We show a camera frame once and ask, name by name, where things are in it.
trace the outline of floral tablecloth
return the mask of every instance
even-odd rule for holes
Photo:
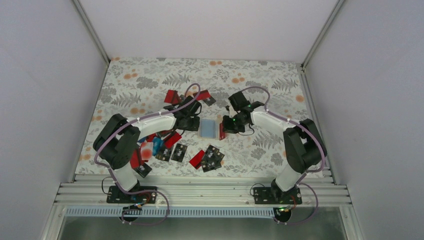
[[[262,86],[271,93],[269,108],[293,119],[308,117],[296,64],[242,60],[176,59],[176,58],[113,58],[101,89],[91,125],[79,157],[76,174],[106,174],[107,170],[95,165],[92,147],[110,117],[120,113],[124,117],[139,117],[157,112],[163,106],[169,89],[184,94],[191,83],[199,83],[216,99],[207,106],[202,103],[202,119],[222,121],[230,105],[228,97],[247,86]],[[197,92],[194,87],[188,94]],[[266,100],[259,89],[245,93],[251,101]],[[179,143],[188,145],[182,163],[151,159],[150,175],[199,177],[273,177],[287,164],[283,139],[272,132],[253,126],[250,136],[228,134],[224,140],[198,137],[197,132],[186,131]],[[209,145],[225,154],[222,167],[203,173],[189,164],[199,150]],[[322,177],[314,173],[308,177]]]

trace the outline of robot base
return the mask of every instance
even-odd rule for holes
[[[158,190],[155,186],[138,186],[131,189],[132,192],[138,192],[143,190]],[[141,195],[127,195],[123,193],[117,186],[109,187],[109,195],[107,196],[106,202],[108,204],[138,204],[147,200],[149,201],[146,204],[154,204],[156,202],[156,194],[151,192],[141,194]]]
[[[296,200],[296,204],[302,204],[302,195],[301,190],[299,188],[296,188],[295,191],[290,192],[287,196],[285,196],[283,199],[278,201],[273,193],[271,192],[271,187],[254,187],[253,188],[253,195],[254,195],[254,204],[258,205],[276,205],[276,204],[283,204],[283,205],[293,205],[293,198]]]

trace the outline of metal frame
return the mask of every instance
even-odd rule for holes
[[[334,8],[332,9],[330,16],[328,16],[327,21],[325,22],[324,26],[321,28],[321,31],[319,32],[318,36],[316,37],[315,41],[312,44],[312,47],[307,53],[305,60],[302,63],[302,67],[305,68],[309,64],[309,61],[314,55],[315,50],[317,50],[317,47],[320,45],[321,41],[323,40],[324,36],[326,35],[327,31],[329,30],[331,24],[333,23],[334,19],[336,18],[337,14],[339,13],[344,3],[345,3],[345,0],[338,0],[337,3],[334,5]]]
[[[107,175],[76,175],[73,183],[62,183],[54,204],[57,206],[99,206],[106,203],[101,190],[101,181]],[[273,178],[251,177],[184,177],[150,176],[141,179],[145,186],[157,186],[168,198],[173,207],[280,207],[281,205],[255,205],[249,191],[253,184],[269,185]],[[305,178],[317,192],[319,205],[323,207],[350,206],[352,204],[345,185],[334,185],[331,171],[324,169],[324,178]],[[113,185],[110,178],[104,181],[107,189]],[[299,186],[303,204],[299,207],[315,205],[315,197],[306,186]],[[164,199],[158,195],[157,207],[165,207]]]
[[[57,240],[59,238],[66,209],[66,206],[53,205],[48,215],[47,223],[44,226],[41,240]]]
[[[318,119],[318,116],[317,116],[317,111],[315,109],[315,105],[314,105],[314,101],[313,101],[313,98],[312,98],[311,89],[309,87],[308,78],[306,76],[305,68],[302,67],[302,65],[300,63],[296,63],[296,68],[297,68],[297,73],[299,74],[299,78],[300,78],[300,81],[301,81],[301,87],[302,87],[303,95],[306,98],[305,101],[306,101],[307,112],[308,112],[309,116],[312,118],[312,120],[315,122],[316,128],[318,129],[318,132],[322,137],[322,141],[325,144],[325,137],[324,137],[323,131],[321,130],[320,120]],[[329,167],[329,169],[331,171],[331,175],[334,179],[334,184],[338,185],[339,182],[340,182],[340,178],[339,178],[337,171],[335,171],[335,169],[332,167],[330,155],[331,154],[328,152],[327,157],[326,157],[326,161],[325,161],[325,166]]]
[[[105,48],[102,45],[102,42],[100,41],[99,36],[97,35],[96,31],[94,30],[89,17],[86,14],[86,11],[84,11],[83,5],[81,5],[80,0],[71,0],[73,5],[75,6],[76,11],[78,12],[79,16],[81,17],[82,22],[84,23],[85,27],[87,28],[88,34],[90,34],[91,38],[94,41],[95,46],[97,47],[98,52],[100,53],[101,57],[103,58],[106,65],[109,67],[109,57],[106,54]]]
[[[332,172],[328,167],[324,168],[323,174],[324,178],[305,178],[304,182],[311,185],[316,191],[320,207],[340,208],[348,239],[361,240],[361,232],[347,187],[334,184]],[[107,175],[78,174],[73,183],[61,183],[41,239],[57,239],[60,236],[65,216],[76,214],[81,217],[97,215],[116,217],[119,213],[117,209],[128,204],[106,203],[106,195],[101,190],[101,182],[104,177]],[[250,195],[250,189],[255,183],[268,186],[272,179],[265,177],[148,176],[140,179],[140,182],[146,186],[157,186],[168,197],[174,217],[199,217],[199,214],[206,214],[209,217],[231,217],[235,214],[238,217],[264,218],[268,217],[270,209],[281,207],[281,205],[255,205],[253,196]],[[104,181],[105,188],[113,184],[110,178]],[[315,197],[309,188],[303,185],[299,187],[303,204],[298,207],[315,206]],[[151,215],[150,217],[157,217],[163,214],[165,206],[163,198],[158,196],[156,204],[144,208],[151,210],[148,214]]]
[[[348,240],[364,240],[353,206],[339,207]]]

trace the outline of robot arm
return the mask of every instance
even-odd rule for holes
[[[321,161],[319,148],[300,127],[292,127],[293,125],[290,123],[269,114],[261,102],[250,103],[241,91],[236,92],[228,99],[233,109],[239,112],[234,117],[223,117],[224,132],[243,133],[245,125],[250,124],[283,137],[288,164],[271,183],[272,195],[277,202],[281,202],[288,195],[296,192],[296,183],[307,169]],[[326,156],[327,150],[315,123],[311,119],[305,119],[300,121],[300,125],[318,140]]]
[[[97,151],[112,133],[130,120],[132,119],[127,119],[121,114],[113,115],[94,141],[94,149]],[[116,180],[125,191],[131,190],[138,182],[131,168],[130,159],[134,149],[138,148],[137,140],[139,137],[170,130],[174,127],[176,121],[175,116],[171,114],[154,116],[138,121],[125,128],[119,139],[115,137],[101,151],[99,156],[109,163]]]

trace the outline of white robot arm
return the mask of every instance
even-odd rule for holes
[[[270,131],[280,137],[283,137],[284,131],[292,127],[293,125],[282,121],[279,118],[271,116],[265,110],[265,107],[257,107],[251,114],[252,124]],[[275,179],[277,186],[283,191],[286,192],[293,188],[298,179],[302,176],[303,172],[297,172],[290,167],[290,164],[287,164],[282,172]]]
[[[139,129],[139,136],[149,136],[154,133],[173,129],[176,121],[177,119],[172,114],[159,115],[133,123],[132,126]],[[124,190],[129,191],[137,184],[138,180],[134,175],[134,170],[131,168],[129,159],[128,163],[123,167],[112,170],[115,173],[116,180],[120,183]]]

